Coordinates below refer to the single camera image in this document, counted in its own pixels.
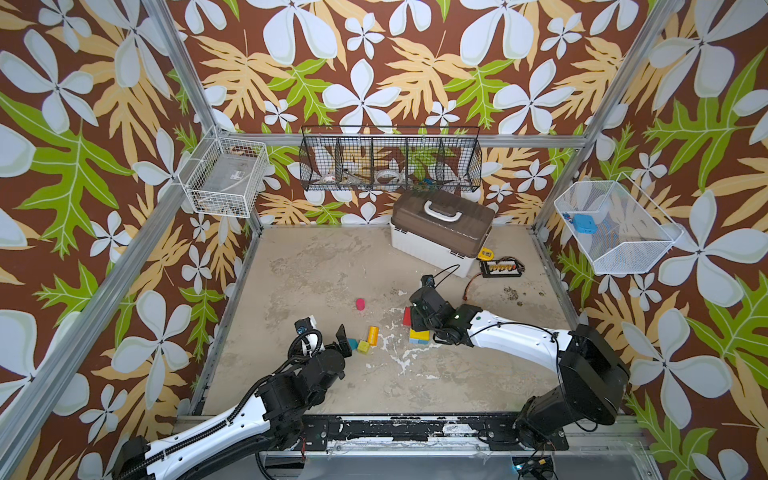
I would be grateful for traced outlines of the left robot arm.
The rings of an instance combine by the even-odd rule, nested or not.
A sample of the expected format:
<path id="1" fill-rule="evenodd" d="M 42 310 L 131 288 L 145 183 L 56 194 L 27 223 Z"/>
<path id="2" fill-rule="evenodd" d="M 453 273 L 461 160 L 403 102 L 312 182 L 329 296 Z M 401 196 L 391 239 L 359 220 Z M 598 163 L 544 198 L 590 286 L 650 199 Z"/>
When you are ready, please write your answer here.
<path id="1" fill-rule="evenodd" d="M 335 337 L 326 344 L 319 330 L 306 329 L 292 341 L 285 362 L 257 380 L 234 407 L 165 439 L 126 441 L 111 477 L 202 479 L 248 455 L 294 445 L 304 414 L 325 400 L 352 356 L 343 326 Z"/>

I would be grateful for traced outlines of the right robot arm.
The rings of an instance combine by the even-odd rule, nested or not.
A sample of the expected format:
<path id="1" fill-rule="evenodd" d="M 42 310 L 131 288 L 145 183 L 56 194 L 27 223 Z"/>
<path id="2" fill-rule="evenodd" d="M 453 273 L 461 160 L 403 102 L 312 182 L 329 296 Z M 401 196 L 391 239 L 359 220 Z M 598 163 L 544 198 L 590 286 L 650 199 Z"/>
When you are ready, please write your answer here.
<path id="1" fill-rule="evenodd" d="M 588 420 L 610 426 L 619 416 L 630 372 L 597 331 L 548 329 L 513 321 L 470 304 L 453 307 L 425 285 L 410 298 L 411 327 L 444 345 L 500 351 L 557 375 L 558 385 L 529 398 L 517 413 L 513 439 L 529 448 L 551 446 L 567 425 Z"/>

